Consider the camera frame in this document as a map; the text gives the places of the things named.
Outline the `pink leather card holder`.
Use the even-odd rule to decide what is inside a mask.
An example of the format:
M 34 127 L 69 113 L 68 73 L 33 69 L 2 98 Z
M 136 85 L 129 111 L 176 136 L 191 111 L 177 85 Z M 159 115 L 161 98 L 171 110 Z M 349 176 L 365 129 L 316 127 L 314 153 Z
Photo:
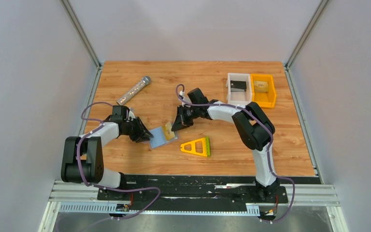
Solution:
M 154 137 L 151 138 L 149 141 L 142 142 L 142 144 L 148 144 L 151 149 L 156 149 L 158 147 L 167 145 L 178 139 L 178 134 L 177 132 L 175 132 L 176 138 L 167 142 L 163 135 L 162 126 L 151 129 L 150 132 L 153 134 Z

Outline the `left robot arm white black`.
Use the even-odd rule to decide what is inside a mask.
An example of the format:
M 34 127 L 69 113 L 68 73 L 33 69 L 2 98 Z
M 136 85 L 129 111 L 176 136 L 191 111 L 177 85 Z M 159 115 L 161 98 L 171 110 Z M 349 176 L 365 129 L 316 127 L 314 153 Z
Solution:
M 128 136 L 136 143 L 150 141 L 154 136 L 126 106 L 112 106 L 112 113 L 99 123 L 86 134 L 66 138 L 61 179 L 63 182 L 84 183 L 100 189 L 125 191 L 125 175 L 105 168 L 103 147 L 121 135 Z

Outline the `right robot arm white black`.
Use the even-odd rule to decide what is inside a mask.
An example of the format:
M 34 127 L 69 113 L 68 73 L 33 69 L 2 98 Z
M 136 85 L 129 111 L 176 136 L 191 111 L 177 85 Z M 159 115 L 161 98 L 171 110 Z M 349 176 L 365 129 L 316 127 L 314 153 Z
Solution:
M 271 198 L 280 185 L 271 159 L 275 127 L 261 107 L 255 102 L 237 106 L 218 100 L 209 101 L 199 88 L 187 94 L 179 90 L 175 93 L 182 104 L 177 107 L 171 130 L 189 128 L 197 118 L 234 124 L 243 144 L 252 151 L 254 157 L 257 195 L 262 200 Z

